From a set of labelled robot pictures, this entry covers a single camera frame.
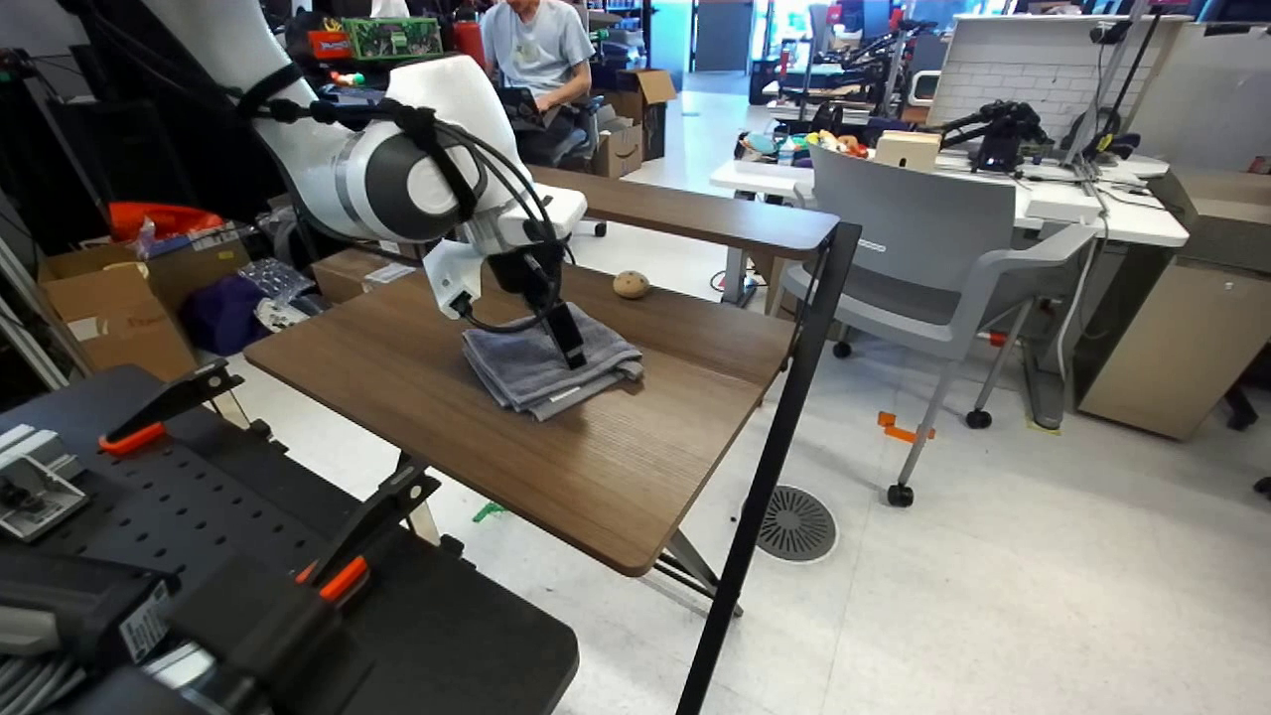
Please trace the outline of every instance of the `robotic arm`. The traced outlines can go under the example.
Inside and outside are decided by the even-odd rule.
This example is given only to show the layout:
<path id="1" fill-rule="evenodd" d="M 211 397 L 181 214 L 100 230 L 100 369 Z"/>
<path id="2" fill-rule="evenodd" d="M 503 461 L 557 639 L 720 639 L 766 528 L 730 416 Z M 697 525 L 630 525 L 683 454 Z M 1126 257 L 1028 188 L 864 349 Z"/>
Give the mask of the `robotic arm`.
<path id="1" fill-rule="evenodd" d="M 142 2 L 218 89 L 248 92 L 288 67 L 259 0 L 133 2 Z M 567 365 L 581 365 L 581 333 L 560 300 L 557 273 L 562 239 L 582 218 L 586 198 L 574 192 L 541 194 L 530 188 L 503 108 L 469 57 L 393 67 L 386 98 L 390 102 L 369 108 L 369 116 L 390 119 L 365 126 L 316 123 L 304 116 L 304 108 L 316 108 L 316 95 L 303 79 L 288 79 L 264 95 L 264 108 L 299 108 L 303 119 L 254 119 L 254 131 L 288 175 L 304 218 L 324 235 L 438 243 L 423 273 L 438 311 L 450 319 L 472 319 L 481 267 L 488 257 L 500 287 L 522 294 L 522 300 L 549 319 Z"/>

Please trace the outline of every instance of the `folded cloth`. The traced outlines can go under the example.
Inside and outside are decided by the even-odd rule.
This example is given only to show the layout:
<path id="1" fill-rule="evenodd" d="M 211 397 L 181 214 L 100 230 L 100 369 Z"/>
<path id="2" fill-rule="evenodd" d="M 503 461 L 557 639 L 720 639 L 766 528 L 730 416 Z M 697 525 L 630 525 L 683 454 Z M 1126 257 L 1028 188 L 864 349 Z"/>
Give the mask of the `folded cloth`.
<path id="1" fill-rule="evenodd" d="M 638 349 L 605 320 L 586 319 L 581 306 L 567 311 L 582 333 L 586 365 L 581 369 L 562 365 L 550 328 L 537 319 L 508 328 L 464 333 L 464 356 L 488 397 L 496 397 L 513 414 L 549 421 L 612 384 L 638 384 Z"/>

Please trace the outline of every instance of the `white wall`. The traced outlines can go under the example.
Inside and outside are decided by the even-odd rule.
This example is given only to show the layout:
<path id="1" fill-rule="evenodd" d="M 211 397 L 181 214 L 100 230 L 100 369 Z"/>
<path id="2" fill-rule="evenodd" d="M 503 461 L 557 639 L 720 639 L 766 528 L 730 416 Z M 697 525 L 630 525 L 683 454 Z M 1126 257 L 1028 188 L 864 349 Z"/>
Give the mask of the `white wall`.
<path id="1" fill-rule="evenodd" d="M 1271 153 L 1271 36 L 1180 32 L 1133 131 L 1180 168 L 1245 171 Z"/>
<path id="2" fill-rule="evenodd" d="M 1086 41 L 1093 28 L 1094 20 L 1086 14 L 959 14 L 941 67 L 928 123 L 950 123 L 973 116 L 986 102 L 1012 98 L 1032 102 L 1041 126 L 1053 138 L 1063 138 L 1071 119 L 1082 116 L 1094 95 L 1098 63 L 1112 58 L 1112 46 Z M 1180 20 L 1161 24 L 1143 67 L 1124 98 L 1124 116 L 1143 95 L 1143 83 L 1151 79 L 1180 28 Z M 1133 63 L 1139 36 L 1143 24 L 1126 32 L 1126 57 L 1118 67 Z"/>
<path id="3" fill-rule="evenodd" d="M 0 0 L 0 46 L 64 57 L 70 43 L 83 43 L 80 20 L 54 0 Z"/>

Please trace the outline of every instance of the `chair leg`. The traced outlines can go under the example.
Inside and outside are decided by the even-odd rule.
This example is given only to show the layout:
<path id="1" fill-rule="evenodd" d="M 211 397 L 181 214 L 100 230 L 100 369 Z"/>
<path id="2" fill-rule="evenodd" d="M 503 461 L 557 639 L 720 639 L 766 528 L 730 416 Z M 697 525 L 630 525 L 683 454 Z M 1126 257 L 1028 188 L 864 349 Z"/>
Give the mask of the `chair leg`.
<path id="1" fill-rule="evenodd" d="M 981 384 L 981 392 L 975 392 L 975 405 L 966 414 L 966 426 L 967 426 L 967 427 L 990 427 L 990 426 L 994 426 L 994 414 L 990 414 L 986 405 L 990 405 L 990 397 L 994 397 L 994 384 L 998 384 L 998 369 L 1002 369 L 1002 363 L 1006 363 L 1006 349 L 1018 340 L 1018 333 L 1023 328 L 1028 314 L 1032 314 L 1032 300 L 1023 300 L 1023 306 L 1018 311 L 1018 320 L 1008 324 L 1006 347 L 994 353 L 994 365 L 990 365 L 990 378 L 986 378 L 986 384 Z"/>
<path id="2" fill-rule="evenodd" d="M 902 466 L 902 476 L 896 476 L 896 484 L 887 490 L 887 506 L 892 506 L 892 508 L 909 508 L 912 506 L 909 476 L 912 476 L 912 466 L 916 466 L 924 442 L 934 437 L 936 414 L 941 414 L 943 392 L 954 384 L 954 369 L 958 369 L 958 363 L 943 365 L 936 392 L 924 400 L 924 414 L 922 414 L 916 437 L 909 443 L 909 455 Z"/>

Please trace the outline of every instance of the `person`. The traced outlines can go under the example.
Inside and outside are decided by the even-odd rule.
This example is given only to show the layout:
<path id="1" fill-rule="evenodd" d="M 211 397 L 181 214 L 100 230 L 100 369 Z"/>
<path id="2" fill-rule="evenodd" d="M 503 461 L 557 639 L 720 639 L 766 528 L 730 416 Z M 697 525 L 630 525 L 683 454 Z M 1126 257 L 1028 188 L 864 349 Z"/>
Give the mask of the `person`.
<path id="1" fill-rule="evenodd" d="M 481 14 L 483 63 L 500 89 L 526 89 L 541 116 L 590 95 L 590 41 L 562 0 L 496 0 Z"/>

